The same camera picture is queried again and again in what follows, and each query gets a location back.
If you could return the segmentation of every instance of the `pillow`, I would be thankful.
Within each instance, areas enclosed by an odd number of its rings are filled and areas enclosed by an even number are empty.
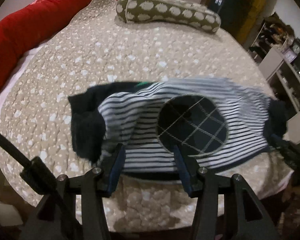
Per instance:
[[[19,58],[66,27],[91,0],[36,0],[0,21],[0,90]]]
[[[167,21],[215,33],[221,24],[218,14],[207,7],[183,0],[118,0],[117,14],[124,22]]]

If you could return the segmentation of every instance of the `patterned pillow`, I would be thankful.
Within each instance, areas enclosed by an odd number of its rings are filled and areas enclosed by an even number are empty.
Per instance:
[[[221,24],[218,14],[205,6],[182,0],[118,0],[117,14],[124,22],[166,21],[187,24],[215,33]]]

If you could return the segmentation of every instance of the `bedspread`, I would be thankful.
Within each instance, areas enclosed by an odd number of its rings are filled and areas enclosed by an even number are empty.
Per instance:
[[[72,151],[67,100],[89,86],[214,75],[259,86],[271,95],[253,60],[224,30],[211,35],[170,23],[126,24],[116,19],[115,6],[115,0],[92,0],[34,56],[2,108],[0,132],[29,159],[39,155],[55,176],[78,176],[91,168]],[[21,166],[1,148],[0,167],[11,186],[37,205],[41,196],[22,181]],[[277,153],[263,153],[223,172],[234,173],[241,173],[263,197],[280,190],[290,170]],[[195,203],[181,185],[122,176],[104,207],[110,230],[143,231],[191,225]],[[76,206],[80,219],[79,197]]]

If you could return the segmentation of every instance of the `black cable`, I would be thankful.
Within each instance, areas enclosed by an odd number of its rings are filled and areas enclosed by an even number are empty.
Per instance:
[[[30,160],[20,152],[7,138],[0,134],[0,147],[10,154],[24,168],[28,167]]]

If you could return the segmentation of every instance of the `red blanket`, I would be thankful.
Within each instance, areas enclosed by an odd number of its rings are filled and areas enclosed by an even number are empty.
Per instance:
[[[91,0],[36,0],[0,22],[0,90],[19,58],[68,25]]]

